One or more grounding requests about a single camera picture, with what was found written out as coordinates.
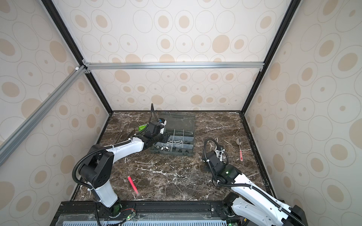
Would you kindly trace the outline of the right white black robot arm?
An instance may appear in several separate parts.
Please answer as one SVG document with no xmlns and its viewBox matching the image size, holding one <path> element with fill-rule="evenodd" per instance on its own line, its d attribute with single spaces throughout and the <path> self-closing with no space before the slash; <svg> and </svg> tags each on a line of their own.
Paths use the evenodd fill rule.
<svg viewBox="0 0 362 226">
<path fill-rule="evenodd" d="M 228 216 L 240 216 L 259 226 L 307 226 L 306 215 L 297 205 L 277 200 L 254 184 L 231 164 L 224 164 L 217 154 L 204 152 L 203 160 L 218 186 L 230 188 L 223 201 L 223 211 Z"/>
</svg>

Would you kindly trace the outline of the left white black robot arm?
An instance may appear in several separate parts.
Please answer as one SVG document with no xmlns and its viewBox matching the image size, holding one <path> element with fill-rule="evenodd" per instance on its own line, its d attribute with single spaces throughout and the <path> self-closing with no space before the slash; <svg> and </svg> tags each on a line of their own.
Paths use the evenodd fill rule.
<svg viewBox="0 0 362 226">
<path fill-rule="evenodd" d="M 160 118 L 150 122 L 146 128 L 126 141 L 110 145 L 94 145 L 86 156 L 75 164 L 72 178 L 75 183 L 87 187 L 96 200 L 106 208 L 113 208 L 119 198 L 110 183 L 113 164 L 118 160 L 149 149 L 158 142 L 167 141 L 165 132 L 167 121 Z"/>
</svg>

